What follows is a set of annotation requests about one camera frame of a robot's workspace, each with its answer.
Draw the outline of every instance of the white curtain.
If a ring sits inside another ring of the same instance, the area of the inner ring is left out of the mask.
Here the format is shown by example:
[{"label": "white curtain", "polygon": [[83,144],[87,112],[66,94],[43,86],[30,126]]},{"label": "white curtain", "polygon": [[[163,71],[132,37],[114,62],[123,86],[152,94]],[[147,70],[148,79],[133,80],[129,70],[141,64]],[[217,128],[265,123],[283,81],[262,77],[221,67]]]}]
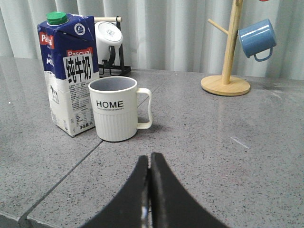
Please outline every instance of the white curtain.
[{"label": "white curtain", "polygon": [[[136,68],[221,74],[232,0],[0,0],[0,56],[41,58],[37,24],[51,11],[123,18],[125,64]],[[240,43],[232,73],[304,79],[304,0],[244,0],[240,29],[269,18],[277,46],[264,62]]]}]

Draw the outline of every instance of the milk carton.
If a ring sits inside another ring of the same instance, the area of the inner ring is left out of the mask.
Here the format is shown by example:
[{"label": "milk carton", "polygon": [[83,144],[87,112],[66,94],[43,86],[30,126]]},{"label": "milk carton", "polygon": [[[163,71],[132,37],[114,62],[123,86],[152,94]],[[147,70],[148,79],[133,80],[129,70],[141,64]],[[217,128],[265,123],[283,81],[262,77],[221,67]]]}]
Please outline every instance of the milk carton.
[{"label": "milk carton", "polygon": [[99,78],[94,17],[52,12],[38,34],[53,122],[74,137],[95,126],[88,89]]}]

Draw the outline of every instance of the white cup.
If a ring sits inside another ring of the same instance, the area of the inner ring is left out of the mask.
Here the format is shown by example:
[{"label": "white cup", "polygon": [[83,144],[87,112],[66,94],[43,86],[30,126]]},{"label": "white cup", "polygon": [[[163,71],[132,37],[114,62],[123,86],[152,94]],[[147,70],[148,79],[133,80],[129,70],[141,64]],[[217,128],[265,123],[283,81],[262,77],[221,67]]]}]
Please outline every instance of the white cup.
[{"label": "white cup", "polygon": [[110,22],[100,21],[95,24],[95,36],[98,63],[103,64],[103,60],[110,58],[110,46],[114,46],[115,51],[119,49],[123,42],[122,32],[118,27]]},{"label": "white cup", "polygon": [[[137,81],[124,76],[96,79],[89,84],[96,132],[99,138],[119,142],[131,138],[137,129],[152,125],[151,98],[149,89],[137,88]],[[137,94],[149,96],[149,122],[138,123]]]}]

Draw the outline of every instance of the round wooden base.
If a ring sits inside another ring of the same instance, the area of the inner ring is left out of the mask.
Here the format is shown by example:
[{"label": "round wooden base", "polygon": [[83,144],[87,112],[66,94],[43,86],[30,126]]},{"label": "round wooden base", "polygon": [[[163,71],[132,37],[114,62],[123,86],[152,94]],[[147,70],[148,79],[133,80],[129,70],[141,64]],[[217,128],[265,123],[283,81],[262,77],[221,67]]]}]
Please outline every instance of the round wooden base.
[{"label": "round wooden base", "polygon": [[247,81],[234,76],[230,77],[230,83],[227,85],[222,84],[222,75],[205,77],[200,85],[207,92],[221,96],[240,96],[250,90],[250,84]]}]

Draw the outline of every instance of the red logo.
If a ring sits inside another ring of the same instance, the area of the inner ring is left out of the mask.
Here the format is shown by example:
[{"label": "red logo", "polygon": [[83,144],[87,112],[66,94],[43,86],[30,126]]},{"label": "red logo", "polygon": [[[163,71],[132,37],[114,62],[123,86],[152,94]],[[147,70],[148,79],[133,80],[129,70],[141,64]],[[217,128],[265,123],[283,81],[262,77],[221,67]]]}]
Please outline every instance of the red logo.
[{"label": "red logo", "polygon": [[51,49],[54,49],[54,37],[48,35],[45,32],[39,32],[39,41],[41,45],[49,45]]},{"label": "red logo", "polygon": [[93,48],[88,47],[87,49],[82,50],[66,50],[66,56],[79,56],[79,55],[85,55],[85,54],[92,54]]}]

